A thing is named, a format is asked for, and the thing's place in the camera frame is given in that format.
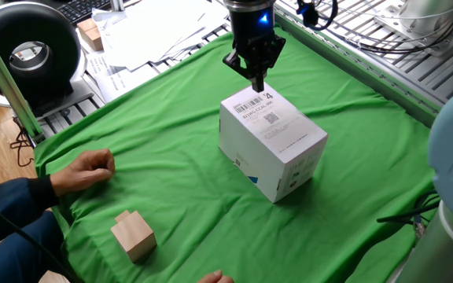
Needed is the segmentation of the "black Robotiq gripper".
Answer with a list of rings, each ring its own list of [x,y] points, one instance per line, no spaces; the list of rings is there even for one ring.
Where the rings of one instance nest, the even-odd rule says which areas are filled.
[[[255,92],[262,92],[267,70],[275,65],[285,45],[285,39],[274,32],[274,9],[231,11],[230,21],[234,49],[223,58],[223,63],[247,79]],[[258,73],[250,64],[261,64]]]

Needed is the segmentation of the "person's left hand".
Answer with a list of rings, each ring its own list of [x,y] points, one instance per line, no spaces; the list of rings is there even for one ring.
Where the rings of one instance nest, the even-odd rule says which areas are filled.
[[[88,189],[98,182],[108,181],[116,172],[115,159],[109,149],[80,153],[69,165],[50,176],[57,197]]]

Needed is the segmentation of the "person's right hand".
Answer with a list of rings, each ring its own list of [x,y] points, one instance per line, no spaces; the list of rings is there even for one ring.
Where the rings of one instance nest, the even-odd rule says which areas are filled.
[[[203,276],[197,283],[234,283],[234,279],[224,275],[221,270],[216,270]]]

